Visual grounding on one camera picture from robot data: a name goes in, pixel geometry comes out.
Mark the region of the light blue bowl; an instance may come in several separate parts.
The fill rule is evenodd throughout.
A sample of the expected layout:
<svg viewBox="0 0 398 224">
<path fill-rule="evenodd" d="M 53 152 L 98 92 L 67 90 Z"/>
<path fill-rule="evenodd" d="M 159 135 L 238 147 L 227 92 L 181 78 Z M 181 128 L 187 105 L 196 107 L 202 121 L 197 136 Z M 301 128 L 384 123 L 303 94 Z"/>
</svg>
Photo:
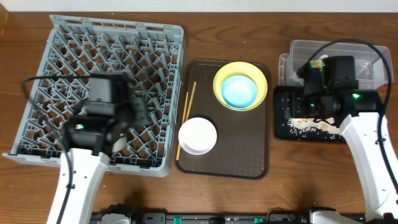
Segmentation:
<svg viewBox="0 0 398 224">
<path fill-rule="evenodd" d="M 257 86 L 249 77 L 234 75 L 222 84 L 221 96 L 228 106 L 245 109 L 257 98 Z"/>
</svg>

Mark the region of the pink white bowl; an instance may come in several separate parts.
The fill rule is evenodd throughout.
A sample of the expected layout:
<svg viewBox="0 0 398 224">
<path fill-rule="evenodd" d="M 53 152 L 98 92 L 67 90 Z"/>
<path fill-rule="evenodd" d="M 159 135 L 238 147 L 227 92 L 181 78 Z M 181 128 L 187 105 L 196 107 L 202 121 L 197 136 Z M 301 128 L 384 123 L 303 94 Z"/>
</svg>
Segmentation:
<svg viewBox="0 0 398 224">
<path fill-rule="evenodd" d="M 185 152 L 199 156 L 215 147 L 217 137 L 217 130 L 212 122 L 205 118 L 190 118 L 183 124 L 181 146 Z"/>
</svg>

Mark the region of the rice and food scraps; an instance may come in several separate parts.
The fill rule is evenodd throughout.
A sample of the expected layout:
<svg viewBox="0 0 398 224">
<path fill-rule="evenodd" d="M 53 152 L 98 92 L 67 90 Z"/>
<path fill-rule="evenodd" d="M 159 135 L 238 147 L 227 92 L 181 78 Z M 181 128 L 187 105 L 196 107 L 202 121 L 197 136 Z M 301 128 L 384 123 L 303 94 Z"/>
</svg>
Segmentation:
<svg viewBox="0 0 398 224">
<path fill-rule="evenodd" d="M 331 125 L 333 122 L 333 118 L 328 118 L 326 121 L 319 121 L 318 123 L 315 123 L 310 118 L 290 118 L 287 124 L 283 124 L 282 126 L 287 128 L 289 133 L 297 137 L 305 138 L 309 137 L 310 134 L 326 134 L 331 135 L 333 138 L 341 136 L 340 129 Z"/>
</svg>

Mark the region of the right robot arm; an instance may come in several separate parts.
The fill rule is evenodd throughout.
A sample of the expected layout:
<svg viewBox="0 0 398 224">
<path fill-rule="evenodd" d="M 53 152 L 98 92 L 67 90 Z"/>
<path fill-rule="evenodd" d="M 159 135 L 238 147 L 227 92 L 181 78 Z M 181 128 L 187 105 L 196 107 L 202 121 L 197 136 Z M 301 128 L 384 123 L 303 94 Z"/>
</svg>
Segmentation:
<svg viewBox="0 0 398 224">
<path fill-rule="evenodd" d="M 387 101 L 359 89 L 354 58 L 305 62 L 297 75 L 304 86 L 294 96 L 294 118 L 326 121 L 340 128 L 354 159 L 365 201 L 366 223 L 397 223 L 397 156 L 385 116 Z"/>
</svg>

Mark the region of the green snack wrapper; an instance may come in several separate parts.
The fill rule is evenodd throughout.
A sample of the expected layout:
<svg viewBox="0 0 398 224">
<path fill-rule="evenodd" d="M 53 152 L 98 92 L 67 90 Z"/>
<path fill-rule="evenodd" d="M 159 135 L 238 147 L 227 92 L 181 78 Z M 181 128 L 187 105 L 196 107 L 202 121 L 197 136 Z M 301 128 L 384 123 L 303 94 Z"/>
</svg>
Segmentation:
<svg viewBox="0 0 398 224">
<path fill-rule="evenodd" d="M 323 62 L 321 60 L 310 61 L 310 66 L 322 70 Z"/>
</svg>

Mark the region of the yellow plate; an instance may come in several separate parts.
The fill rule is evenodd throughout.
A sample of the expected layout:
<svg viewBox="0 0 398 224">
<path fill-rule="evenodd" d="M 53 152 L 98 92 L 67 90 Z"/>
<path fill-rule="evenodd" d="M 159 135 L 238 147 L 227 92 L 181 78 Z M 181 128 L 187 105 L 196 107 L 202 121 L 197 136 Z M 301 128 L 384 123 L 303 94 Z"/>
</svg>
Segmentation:
<svg viewBox="0 0 398 224">
<path fill-rule="evenodd" d="M 251 106 L 245 109 L 235 109 L 228 106 L 221 96 L 221 86 L 224 81 L 234 75 L 243 75 L 249 77 L 257 86 L 257 98 Z M 267 96 L 268 82 L 264 72 L 257 66 L 247 62 L 231 62 L 223 65 L 216 73 L 213 79 L 213 92 L 217 100 L 225 107 L 235 111 L 248 111 L 258 107 Z"/>
</svg>

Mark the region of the white cup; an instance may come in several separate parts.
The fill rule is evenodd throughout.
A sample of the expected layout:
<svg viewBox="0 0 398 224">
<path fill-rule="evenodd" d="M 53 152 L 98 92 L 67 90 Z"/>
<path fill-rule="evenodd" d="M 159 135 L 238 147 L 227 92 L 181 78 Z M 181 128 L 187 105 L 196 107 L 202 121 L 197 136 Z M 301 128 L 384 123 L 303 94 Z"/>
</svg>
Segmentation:
<svg viewBox="0 0 398 224">
<path fill-rule="evenodd" d="M 120 138 L 113 144 L 112 152 L 122 151 L 127 144 L 127 137 L 125 134 L 120 134 Z"/>
</svg>

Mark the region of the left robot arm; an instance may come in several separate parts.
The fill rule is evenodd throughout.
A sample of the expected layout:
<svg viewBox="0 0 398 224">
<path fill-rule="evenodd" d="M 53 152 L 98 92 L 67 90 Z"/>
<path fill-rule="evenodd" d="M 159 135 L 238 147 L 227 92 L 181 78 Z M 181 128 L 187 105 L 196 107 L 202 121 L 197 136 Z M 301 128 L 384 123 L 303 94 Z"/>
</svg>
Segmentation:
<svg viewBox="0 0 398 224">
<path fill-rule="evenodd" d="M 74 114 L 62 126 L 64 152 L 48 223 L 88 223 L 112 153 L 124 149 L 129 129 L 150 124 L 147 103 L 134 96 L 126 72 L 91 73 L 82 105 L 86 114 Z"/>
</svg>

